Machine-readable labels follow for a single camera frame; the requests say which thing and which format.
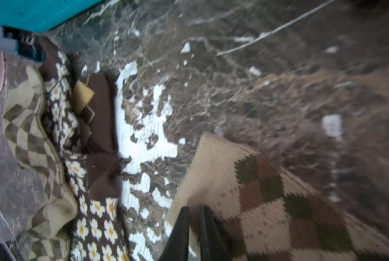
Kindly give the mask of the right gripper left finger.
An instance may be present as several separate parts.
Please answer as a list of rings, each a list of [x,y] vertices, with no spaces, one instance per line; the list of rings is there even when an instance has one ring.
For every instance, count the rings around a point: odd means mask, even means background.
[[[189,207],[179,212],[176,223],[159,261],[187,261],[189,255]]]

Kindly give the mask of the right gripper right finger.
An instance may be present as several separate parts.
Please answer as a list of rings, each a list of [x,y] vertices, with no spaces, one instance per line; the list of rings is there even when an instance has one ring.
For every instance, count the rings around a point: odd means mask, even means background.
[[[208,206],[199,212],[199,242],[202,261],[229,261],[230,255],[219,231],[217,221]]]

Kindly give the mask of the tan argyle sock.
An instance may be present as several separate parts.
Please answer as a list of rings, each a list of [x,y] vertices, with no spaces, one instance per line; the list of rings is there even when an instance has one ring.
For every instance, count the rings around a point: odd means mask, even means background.
[[[235,261],[389,261],[389,238],[249,146],[211,133],[166,215],[190,209],[190,248],[200,253],[198,210],[208,206]]]
[[[44,204],[32,216],[28,235],[31,261],[67,261],[71,238],[65,226],[78,214],[77,201],[65,181],[65,167],[42,125],[46,96],[40,73],[26,68],[27,79],[8,91],[3,133],[18,164],[40,175]]]

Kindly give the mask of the daisy sock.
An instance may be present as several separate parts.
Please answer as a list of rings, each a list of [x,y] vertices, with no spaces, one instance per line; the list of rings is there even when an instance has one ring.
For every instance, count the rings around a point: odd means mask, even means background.
[[[39,72],[47,96],[42,121],[63,161],[66,183],[78,204],[71,230],[78,260],[127,261],[124,226],[118,217],[119,197],[100,202],[90,199],[88,192],[87,156],[81,152],[80,122],[72,101],[76,98],[76,105],[85,106],[84,102],[93,94],[82,83],[76,87],[77,81],[71,78],[69,59],[64,52],[46,37],[40,37],[39,42],[45,51]]]

